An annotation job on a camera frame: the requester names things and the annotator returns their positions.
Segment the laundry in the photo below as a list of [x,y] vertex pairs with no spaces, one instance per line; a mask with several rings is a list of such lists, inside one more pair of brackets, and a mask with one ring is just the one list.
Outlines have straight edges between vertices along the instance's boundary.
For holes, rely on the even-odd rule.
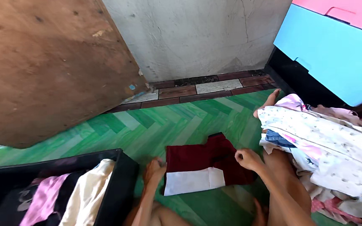
[[314,198],[312,200],[312,206],[311,206],[311,212],[317,212],[321,209],[324,209],[325,211],[328,211],[331,213],[331,215],[338,214],[343,218],[345,221],[349,222],[352,221],[354,223],[362,224],[362,219],[355,217],[353,215],[350,215],[348,213],[345,213],[337,208],[337,205],[341,203],[342,200],[338,197],[334,197],[332,199],[328,199],[325,202],[321,202],[318,199]]
[[292,153],[297,175],[313,200],[313,211],[341,223],[362,223],[359,118],[346,109],[310,107],[297,95],[288,95],[274,106],[258,110],[258,115],[264,129],[278,133],[297,147],[272,144],[264,134],[259,142],[268,153],[274,148]]
[[280,134],[276,133],[273,130],[268,130],[266,132],[265,140],[282,147],[296,148],[294,144],[290,143],[290,141],[286,140],[284,137],[280,136]]
[[59,189],[68,175],[48,177],[39,184],[20,226],[33,226],[46,220],[53,213]]
[[235,152],[222,133],[210,135],[206,144],[167,146],[164,195],[252,183],[257,175],[235,161]]
[[58,226],[62,220],[62,216],[66,211],[69,198],[75,189],[75,185],[80,176],[85,174],[86,171],[78,171],[69,174],[69,176],[62,183],[58,192],[58,197],[54,204],[53,213],[51,213],[45,221],[35,224],[35,226]]
[[18,226],[28,210],[38,184],[11,190],[0,205],[0,226]]
[[93,225],[114,169],[115,162],[103,159],[80,176],[59,226]]

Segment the hand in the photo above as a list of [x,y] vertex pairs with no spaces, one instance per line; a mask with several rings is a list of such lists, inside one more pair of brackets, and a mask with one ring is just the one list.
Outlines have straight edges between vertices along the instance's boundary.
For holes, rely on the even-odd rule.
[[261,157],[248,148],[237,150],[234,157],[242,167],[255,172],[265,166],[264,162],[261,160]]
[[149,164],[147,164],[145,172],[143,173],[143,182],[145,186],[150,182],[159,183],[167,169],[167,163],[159,157],[155,157]]

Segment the blue drawer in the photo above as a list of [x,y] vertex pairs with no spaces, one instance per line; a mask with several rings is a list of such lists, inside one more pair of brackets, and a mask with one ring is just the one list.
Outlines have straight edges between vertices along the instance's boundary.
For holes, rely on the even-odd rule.
[[362,30],[292,4],[274,45],[350,106],[362,103]]

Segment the green herringbone floor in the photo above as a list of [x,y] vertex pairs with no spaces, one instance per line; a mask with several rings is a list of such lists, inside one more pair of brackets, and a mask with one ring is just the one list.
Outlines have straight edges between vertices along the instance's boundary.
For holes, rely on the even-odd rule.
[[[164,159],[167,145],[202,144],[220,131],[235,148],[259,152],[261,124],[252,113],[272,91],[99,115],[33,147],[0,148],[0,166],[122,148],[143,168],[152,156]],[[136,196],[142,188],[139,178]],[[157,193],[156,200],[196,226],[248,226],[253,220],[253,196],[268,204],[269,193],[261,180],[170,197]],[[334,225],[319,214],[313,216],[319,225]]]

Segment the white wall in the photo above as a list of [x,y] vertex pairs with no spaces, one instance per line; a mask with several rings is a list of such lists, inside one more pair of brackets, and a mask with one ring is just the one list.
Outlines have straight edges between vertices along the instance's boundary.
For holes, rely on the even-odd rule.
[[149,82],[262,69],[291,0],[103,0]]

